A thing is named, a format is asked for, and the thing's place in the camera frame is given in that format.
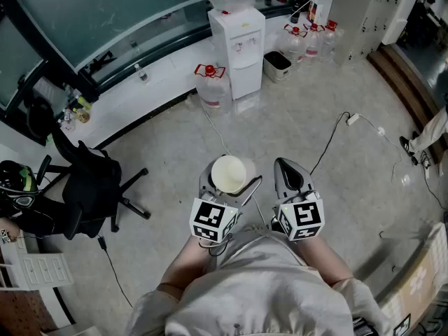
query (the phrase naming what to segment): person's foot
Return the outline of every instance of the person's foot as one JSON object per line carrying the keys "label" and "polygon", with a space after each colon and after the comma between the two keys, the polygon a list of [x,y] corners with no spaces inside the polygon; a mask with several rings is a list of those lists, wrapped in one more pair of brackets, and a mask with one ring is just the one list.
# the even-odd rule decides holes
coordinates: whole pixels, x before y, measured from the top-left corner
{"label": "person's foot", "polygon": [[406,154],[411,158],[413,165],[418,165],[417,159],[414,157],[414,152],[411,152],[409,150],[409,139],[406,139],[405,137],[400,137],[400,144],[405,150]]}

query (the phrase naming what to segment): flower pattern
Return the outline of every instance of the flower pattern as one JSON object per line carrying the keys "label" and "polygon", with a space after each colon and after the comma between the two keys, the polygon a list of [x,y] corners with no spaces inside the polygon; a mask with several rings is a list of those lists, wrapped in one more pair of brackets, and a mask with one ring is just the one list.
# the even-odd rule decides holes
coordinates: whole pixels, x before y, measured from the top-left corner
{"label": "flower pattern", "polygon": [[426,269],[424,269],[422,266],[420,266],[417,270],[417,275],[414,276],[410,282],[411,285],[411,291],[410,295],[415,294],[416,291],[418,291],[423,286],[423,280],[426,276]]}

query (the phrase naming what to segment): white water dispenser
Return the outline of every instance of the white water dispenser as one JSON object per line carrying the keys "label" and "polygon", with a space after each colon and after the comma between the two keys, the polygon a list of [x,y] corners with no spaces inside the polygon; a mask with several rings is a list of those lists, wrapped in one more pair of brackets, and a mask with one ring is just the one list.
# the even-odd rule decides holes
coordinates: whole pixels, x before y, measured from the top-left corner
{"label": "white water dispenser", "polygon": [[232,98],[238,99],[261,88],[265,16],[255,8],[226,14],[209,11],[213,44],[220,67],[230,78]]}

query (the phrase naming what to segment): sleeve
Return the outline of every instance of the sleeve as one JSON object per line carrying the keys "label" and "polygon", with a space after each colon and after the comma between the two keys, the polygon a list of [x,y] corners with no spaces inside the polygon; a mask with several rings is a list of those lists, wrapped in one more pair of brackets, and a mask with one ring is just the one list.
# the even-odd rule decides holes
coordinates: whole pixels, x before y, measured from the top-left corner
{"label": "sleeve", "polygon": [[165,334],[165,320],[176,311],[178,301],[159,290],[140,297],[127,322],[126,336],[158,336]]}
{"label": "sleeve", "polygon": [[367,285],[357,279],[347,279],[332,288],[342,294],[354,319],[364,318],[381,336],[392,335],[391,322],[379,308]]}

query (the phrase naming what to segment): bucket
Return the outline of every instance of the bucket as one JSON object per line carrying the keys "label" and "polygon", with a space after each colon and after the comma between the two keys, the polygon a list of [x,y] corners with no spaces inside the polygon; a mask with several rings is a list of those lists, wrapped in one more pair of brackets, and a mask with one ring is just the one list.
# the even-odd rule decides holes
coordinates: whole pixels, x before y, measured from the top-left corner
{"label": "bucket", "polygon": [[213,184],[224,193],[238,193],[255,177],[255,165],[248,158],[224,155],[211,168]]}
{"label": "bucket", "polygon": [[280,52],[272,51],[265,55],[263,72],[275,83],[279,83],[290,75],[291,62]]}

